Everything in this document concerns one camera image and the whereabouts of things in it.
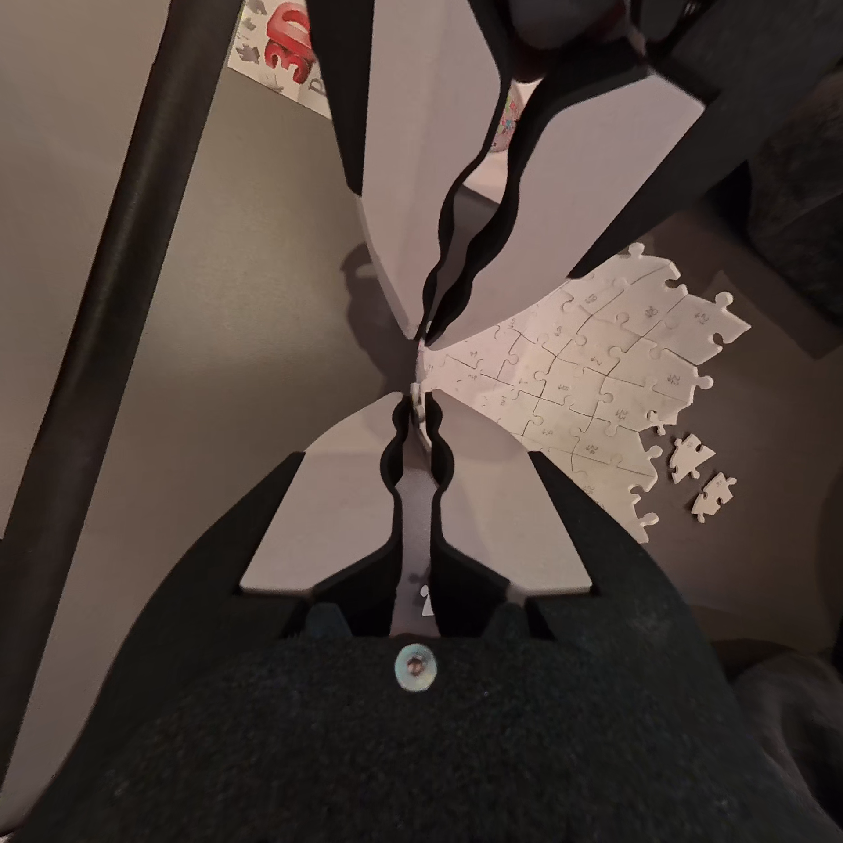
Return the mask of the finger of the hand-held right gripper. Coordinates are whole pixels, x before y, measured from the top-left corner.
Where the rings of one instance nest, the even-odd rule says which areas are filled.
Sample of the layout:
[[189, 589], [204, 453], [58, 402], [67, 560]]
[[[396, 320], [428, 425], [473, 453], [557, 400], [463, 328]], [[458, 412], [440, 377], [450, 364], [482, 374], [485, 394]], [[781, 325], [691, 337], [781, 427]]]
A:
[[518, 180], [511, 231], [428, 345], [462, 342], [559, 288], [702, 113], [701, 100], [650, 72], [555, 115]]
[[376, 1], [359, 208], [385, 299], [413, 338], [446, 247], [448, 193], [481, 153], [500, 74], [466, 1]]

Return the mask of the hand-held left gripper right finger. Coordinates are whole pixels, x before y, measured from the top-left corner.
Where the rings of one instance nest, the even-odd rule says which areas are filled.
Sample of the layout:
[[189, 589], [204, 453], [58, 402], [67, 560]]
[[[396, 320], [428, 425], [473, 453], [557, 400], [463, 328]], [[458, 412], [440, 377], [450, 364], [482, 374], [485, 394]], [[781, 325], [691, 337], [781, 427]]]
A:
[[439, 389], [427, 434], [448, 551], [479, 563], [526, 598], [586, 594], [592, 580], [521, 441]]

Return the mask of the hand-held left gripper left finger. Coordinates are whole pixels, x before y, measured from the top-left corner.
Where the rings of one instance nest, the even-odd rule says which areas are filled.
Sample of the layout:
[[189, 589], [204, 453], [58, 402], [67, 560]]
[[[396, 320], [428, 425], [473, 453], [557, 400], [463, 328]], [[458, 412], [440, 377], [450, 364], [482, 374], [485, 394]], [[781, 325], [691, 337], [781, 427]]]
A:
[[365, 585], [364, 605], [401, 574], [407, 397], [392, 392], [345, 418], [304, 452], [239, 586], [248, 594], [319, 599], [352, 576], [374, 573], [379, 553], [393, 573]]

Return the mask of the half-built colourful puzzle ball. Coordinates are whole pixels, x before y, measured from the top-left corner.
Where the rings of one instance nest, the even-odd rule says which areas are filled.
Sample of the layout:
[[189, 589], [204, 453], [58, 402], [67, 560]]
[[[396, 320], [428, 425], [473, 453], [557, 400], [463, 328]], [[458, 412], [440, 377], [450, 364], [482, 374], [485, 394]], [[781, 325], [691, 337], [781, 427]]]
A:
[[698, 390], [699, 367], [750, 325], [730, 292], [692, 295], [640, 243], [526, 310], [441, 350], [423, 343], [417, 390], [455, 397], [537, 449], [639, 543], [659, 521], [637, 513], [658, 480], [641, 433], [663, 436]]

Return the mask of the white printed instruction leaflet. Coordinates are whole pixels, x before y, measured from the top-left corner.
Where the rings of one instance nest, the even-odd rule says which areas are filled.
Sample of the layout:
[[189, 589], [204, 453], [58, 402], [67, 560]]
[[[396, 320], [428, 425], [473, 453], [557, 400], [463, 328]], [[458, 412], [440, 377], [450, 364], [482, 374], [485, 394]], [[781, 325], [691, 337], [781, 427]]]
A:
[[[331, 120], [304, 1], [246, 1], [227, 65], [258, 84]], [[496, 203], [508, 174], [508, 147], [538, 81], [511, 83], [490, 151], [465, 186]]]

